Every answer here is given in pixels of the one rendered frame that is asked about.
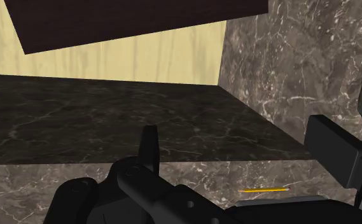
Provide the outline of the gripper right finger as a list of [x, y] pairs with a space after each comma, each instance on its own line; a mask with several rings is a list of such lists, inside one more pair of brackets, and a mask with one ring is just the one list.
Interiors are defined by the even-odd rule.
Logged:
[[322, 214], [334, 224], [362, 224], [362, 141], [324, 115], [308, 119], [304, 146], [343, 188], [357, 190], [354, 205], [322, 200]]

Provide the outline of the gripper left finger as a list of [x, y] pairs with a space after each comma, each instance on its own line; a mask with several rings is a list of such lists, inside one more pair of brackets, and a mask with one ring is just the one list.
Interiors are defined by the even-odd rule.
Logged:
[[115, 162], [102, 183], [62, 183], [43, 224], [240, 224], [191, 188], [161, 178], [159, 151], [157, 126], [143, 127], [137, 156]]

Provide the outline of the yellow pencil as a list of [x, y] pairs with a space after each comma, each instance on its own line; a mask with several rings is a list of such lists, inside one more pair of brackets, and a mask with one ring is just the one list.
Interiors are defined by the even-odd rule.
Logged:
[[290, 191], [290, 187], [272, 187], [272, 188], [243, 188], [238, 190], [242, 193], [259, 193], [259, 192], [287, 192]]

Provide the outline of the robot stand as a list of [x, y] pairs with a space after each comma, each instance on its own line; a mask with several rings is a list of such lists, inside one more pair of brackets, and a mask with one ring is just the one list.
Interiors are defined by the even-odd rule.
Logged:
[[268, 0], [4, 0], [24, 53], [268, 13]]

